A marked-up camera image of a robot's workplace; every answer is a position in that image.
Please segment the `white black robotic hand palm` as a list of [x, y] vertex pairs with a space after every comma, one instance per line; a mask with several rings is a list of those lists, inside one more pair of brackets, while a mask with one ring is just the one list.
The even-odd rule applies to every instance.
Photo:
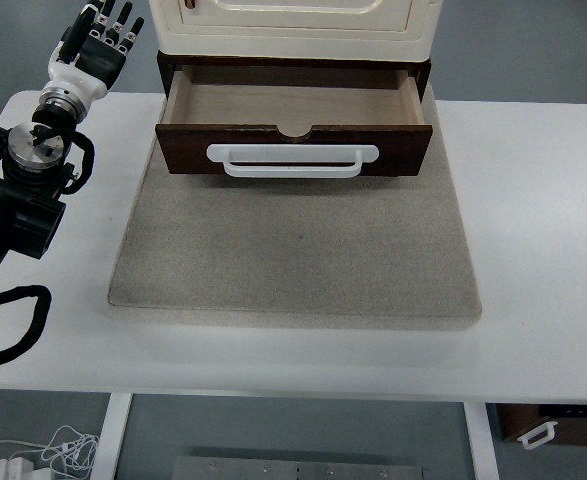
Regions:
[[116, 44], [93, 36], [92, 29], [79, 54], [70, 64], [57, 61], [62, 38], [53, 50], [49, 64], [47, 98], [65, 103], [93, 103], [104, 98], [119, 77], [128, 53], [119, 53]]

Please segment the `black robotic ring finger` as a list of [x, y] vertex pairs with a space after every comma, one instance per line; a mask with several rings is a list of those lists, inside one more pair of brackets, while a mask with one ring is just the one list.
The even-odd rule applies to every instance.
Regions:
[[131, 50], [138, 34], [142, 30], [143, 25], [144, 19], [142, 17], [138, 17], [134, 21], [131, 29], [124, 35], [122, 40], [117, 45], [117, 51], [119, 53], [128, 53]]

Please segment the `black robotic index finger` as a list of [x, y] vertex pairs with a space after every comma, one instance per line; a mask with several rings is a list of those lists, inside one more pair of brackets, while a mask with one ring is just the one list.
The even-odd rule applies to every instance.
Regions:
[[92, 26], [93, 36], [102, 36], [106, 31], [107, 21], [111, 15], [114, 4], [114, 0], [103, 0], [98, 2], [99, 13], [96, 15]]

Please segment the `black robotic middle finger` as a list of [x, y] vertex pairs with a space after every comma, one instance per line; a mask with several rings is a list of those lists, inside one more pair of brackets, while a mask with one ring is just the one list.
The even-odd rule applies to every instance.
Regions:
[[116, 44], [119, 41], [120, 34], [122, 33], [123, 27], [129, 18], [132, 10], [132, 3], [126, 1], [118, 14], [113, 24], [106, 30], [105, 42], [107, 44]]

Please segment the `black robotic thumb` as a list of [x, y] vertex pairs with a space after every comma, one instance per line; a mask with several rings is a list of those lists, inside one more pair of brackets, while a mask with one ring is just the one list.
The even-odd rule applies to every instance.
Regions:
[[96, 5], [84, 6], [73, 25], [62, 36], [62, 44], [57, 56], [58, 62], [70, 64], [75, 60], [89, 36], [97, 14], [98, 7]]

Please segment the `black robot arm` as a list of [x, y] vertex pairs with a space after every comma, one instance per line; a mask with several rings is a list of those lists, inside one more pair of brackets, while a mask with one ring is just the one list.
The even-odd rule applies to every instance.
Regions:
[[[41, 258], [64, 214], [61, 196], [78, 192], [92, 175], [95, 148], [77, 127], [116, 82], [144, 25], [129, 19], [131, 2], [118, 13], [113, 8], [111, 1], [83, 6], [51, 54], [31, 119], [0, 127], [0, 265], [10, 251]], [[0, 303], [26, 296], [36, 299], [33, 321], [43, 322], [45, 287], [3, 292]]]

